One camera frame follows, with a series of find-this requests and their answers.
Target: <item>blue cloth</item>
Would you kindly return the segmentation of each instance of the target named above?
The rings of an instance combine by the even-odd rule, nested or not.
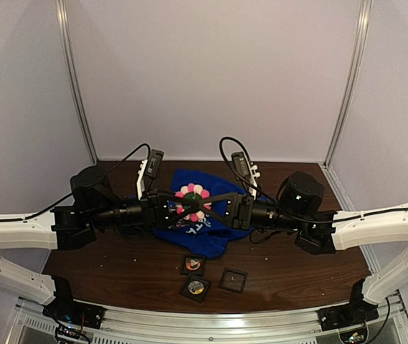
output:
[[[171,190],[175,192],[180,191],[182,186],[187,186],[190,183],[202,185],[204,189],[210,192],[210,197],[230,192],[245,193],[239,186],[220,177],[183,169],[175,171]],[[226,202],[219,201],[212,204],[212,211],[219,215],[224,215]],[[207,215],[205,219],[199,220],[191,226],[179,227],[173,231],[170,229],[153,230],[154,235],[157,237],[188,247],[192,253],[202,254],[207,258],[222,256],[228,241],[241,239],[247,236],[249,232],[231,229]]]

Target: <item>wire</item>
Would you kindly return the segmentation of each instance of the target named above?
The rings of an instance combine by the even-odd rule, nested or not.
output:
[[[245,190],[245,192],[247,194],[250,193],[250,191],[247,189],[247,186],[253,188],[254,190],[256,190],[259,194],[264,195],[265,193],[262,192],[262,187],[261,184],[257,181],[257,185],[258,188],[255,188],[253,186],[253,184],[251,184],[250,182],[247,181],[247,179],[245,179],[245,177],[243,177],[242,175],[238,174],[236,172],[236,170],[233,169],[233,167],[231,166],[230,162],[227,160],[226,155],[224,154],[224,150],[222,149],[222,144],[224,141],[232,141],[234,143],[236,143],[244,152],[245,156],[247,157],[247,163],[249,165],[249,167],[251,167],[252,164],[252,159],[250,158],[250,155],[248,153],[248,150],[245,148],[245,146],[242,144],[242,142],[240,142],[239,140],[237,140],[236,138],[232,138],[230,136],[225,136],[223,137],[220,141],[219,141],[219,152],[221,153],[224,161],[226,162],[226,164],[228,165],[229,169],[231,170],[231,172],[233,172],[237,177],[239,177],[240,182],[242,183],[242,187]]]
[[[57,327],[55,328],[55,330],[54,330],[54,339],[55,339],[58,343],[61,343],[61,340],[60,340],[60,338],[58,337],[58,330],[59,330],[59,328],[64,328],[64,329],[66,329],[66,330],[69,331],[69,332],[72,332],[72,333],[74,333],[74,334],[76,334],[76,335],[79,335],[80,337],[78,338],[78,340],[81,339],[81,338],[84,338],[84,339],[87,341],[87,344],[91,344],[91,341],[90,341],[89,337],[86,336],[84,333],[82,333],[82,330],[84,329],[84,321],[85,321],[84,313],[81,313],[81,314],[80,314],[81,317],[82,317],[81,330],[75,330],[74,328],[69,328],[68,326],[62,324],[62,323],[57,319],[56,315],[53,314],[52,312],[50,312],[47,308],[44,308],[44,310],[46,311],[46,314],[44,314],[44,313],[43,313],[43,314],[44,314],[44,315],[49,315],[49,316],[59,325],[59,326],[57,326]]]
[[[253,184],[251,184],[249,181],[246,181],[243,176],[241,174],[239,174],[236,170],[234,170],[234,168],[231,166],[231,163],[229,162],[229,160],[226,157],[226,154],[224,152],[224,147],[223,144],[225,141],[233,141],[235,143],[237,143],[244,152],[246,152],[247,150],[245,149],[245,147],[243,146],[243,144],[237,140],[236,138],[232,138],[230,136],[224,136],[220,141],[219,141],[219,153],[221,154],[221,157],[223,158],[224,162],[226,163],[227,167],[229,168],[229,170],[237,177],[239,177],[241,180],[245,181],[245,184],[247,184],[249,187],[253,188],[254,190],[258,191],[261,195],[263,195],[264,197],[266,197],[266,199],[268,201],[270,201],[271,203],[273,203],[278,210],[280,210],[280,212],[285,215],[290,217],[291,219],[303,222],[303,223],[307,223],[307,224],[335,224],[338,222],[345,222],[345,221],[350,221],[350,220],[356,220],[356,219],[361,219],[361,215],[355,215],[355,216],[350,216],[350,217],[346,217],[346,218],[342,218],[342,219],[336,219],[336,220],[328,220],[328,221],[315,221],[313,219],[304,219],[303,217],[299,217],[296,216],[295,214],[290,213],[289,211],[287,211],[286,209],[284,209],[280,203],[279,203],[279,197],[280,197],[280,192],[282,191],[282,189],[285,187],[288,179],[285,179],[281,184],[279,189],[277,190],[277,199],[274,199],[273,197],[267,195],[263,190],[261,190],[260,188],[254,186]],[[384,209],[384,210],[377,210],[377,211],[370,211],[367,213],[364,213],[364,216],[374,216],[374,215],[380,215],[380,214],[387,214],[387,213],[392,213],[392,212],[397,212],[397,211],[408,211],[408,208],[390,208],[390,209]]]
[[[236,138],[232,138],[230,136],[224,136],[220,141],[219,141],[219,153],[221,154],[221,157],[223,158],[224,162],[226,163],[228,169],[236,176],[238,177],[241,181],[244,181],[245,184],[247,184],[250,188],[253,188],[254,190],[258,191],[261,195],[263,195],[266,199],[268,199],[269,201],[271,201],[274,205],[277,206],[277,201],[269,196],[267,193],[265,193],[261,188],[258,188],[257,186],[254,186],[253,184],[251,184],[249,181],[247,181],[239,172],[237,172],[236,170],[234,170],[234,168],[231,166],[231,163],[229,162],[229,160],[226,157],[226,153],[224,152],[224,147],[223,144],[225,141],[232,141],[235,142],[237,145],[239,145],[242,150],[245,152],[247,152],[247,150],[245,149],[244,145],[237,140]]]
[[[387,322],[389,321],[389,318],[390,318],[390,301],[389,301],[388,297],[386,297],[385,300],[387,301],[388,310],[387,310],[387,316],[385,317],[384,323],[382,323],[382,326],[381,326],[381,328],[379,328],[379,331],[377,331],[376,335],[372,339],[370,339],[369,342],[366,342],[365,344],[373,343],[377,339],[377,337],[379,337],[382,330],[385,328],[385,325],[387,325]]]
[[[249,239],[250,242],[251,242],[252,244],[254,244],[254,245],[258,245],[258,244],[261,244],[262,242],[266,242],[267,240],[269,240],[269,239],[272,238],[273,236],[282,233],[282,231],[273,231],[272,233],[270,233],[270,234],[264,236],[263,238],[261,238],[260,240],[255,241],[255,240],[253,239],[253,233],[254,233],[255,231],[257,231],[257,232],[259,232],[259,233],[262,233],[262,230],[259,229],[259,228],[258,228],[258,229],[254,229],[253,231],[250,232],[250,235],[248,236],[248,239]]]
[[[149,144],[147,143],[142,143],[139,146],[137,146],[137,148],[135,148],[134,150],[132,150],[128,155],[126,155],[123,160],[121,160],[119,163],[117,163],[116,165],[114,165],[112,168],[110,168],[110,170],[108,170],[108,172],[105,172],[105,174],[103,175],[102,179],[105,179],[108,174],[110,174],[111,172],[113,172],[115,169],[117,169],[119,166],[121,166],[127,159],[129,159],[133,154],[137,153],[137,151],[139,151],[142,147],[147,147],[148,149],[148,157],[151,154],[151,147]],[[92,185],[87,186],[88,188],[97,185],[97,183],[94,183]],[[38,211],[37,213],[34,213],[32,215],[28,215],[25,217],[16,217],[16,218],[12,218],[12,219],[0,219],[0,222],[17,222],[17,221],[28,221],[30,219],[33,219],[35,217],[38,217],[39,215],[43,215],[46,211],[49,211],[50,209],[54,208],[56,205],[62,203],[65,199],[68,199],[70,196],[72,195],[72,193],[70,192],[68,195],[63,196],[61,199],[59,199],[58,201],[54,202],[53,204],[51,204],[50,206]]]

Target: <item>flower toy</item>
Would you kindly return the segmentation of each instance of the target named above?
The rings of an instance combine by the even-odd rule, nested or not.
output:
[[[202,187],[202,185],[199,184],[193,184],[193,183],[189,183],[188,185],[182,186],[180,191],[178,191],[177,193],[175,193],[176,197],[181,197],[184,199],[190,199],[193,201],[199,201],[201,199],[207,199],[210,197],[210,193],[208,190],[204,189]],[[210,206],[212,205],[212,203],[206,203],[204,204],[204,206],[207,209],[210,209]],[[178,214],[181,214],[183,211],[185,211],[186,209],[188,209],[189,206],[187,206],[186,204],[183,206],[180,203],[176,204],[176,212]],[[185,220],[191,220],[192,222],[198,222],[198,220],[202,220],[205,217],[205,214],[203,211],[198,211],[195,214],[188,214],[184,217]]]

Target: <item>white wall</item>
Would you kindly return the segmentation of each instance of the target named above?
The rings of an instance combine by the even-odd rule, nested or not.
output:
[[[375,1],[354,101],[332,166],[357,209],[408,201],[408,1]],[[384,266],[405,244],[376,245]],[[408,285],[402,288],[408,310]]]
[[[90,163],[77,123],[54,1],[0,0],[0,213],[38,211]],[[10,250],[38,270],[42,250]],[[0,343],[16,297],[0,290]]]
[[[323,161],[345,87],[359,0],[68,2],[99,158],[148,141],[176,159]]]

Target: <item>wooden table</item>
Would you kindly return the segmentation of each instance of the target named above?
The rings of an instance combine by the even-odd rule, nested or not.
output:
[[[113,162],[100,163],[109,168]],[[294,171],[304,171],[326,186],[322,210],[339,209],[320,168],[309,163],[258,163],[263,189],[275,195],[279,183]],[[212,173],[234,181],[221,162],[165,161],[153,187],[168,189],[176,168]],[[134,194],[138,162],[126,162],[110,175],[119,196]],[[312,256],[294,245],[294,236],[280,234],[259,244],[244,238],[228,244],[220,259],[207,260],[204,278],[212,281],[199,304],[179,294],[185,276],[179,274],[189,251],[157,239],[119,237],[111,231],[73,252],[53,252],[44,273],[67,278],[75,298],[105,305],[177,312],[252,312],[324,306],[348,299],[352,285],[369,271],[360,249]],[[248,272],[243,294],[217,287],[225,267]]]

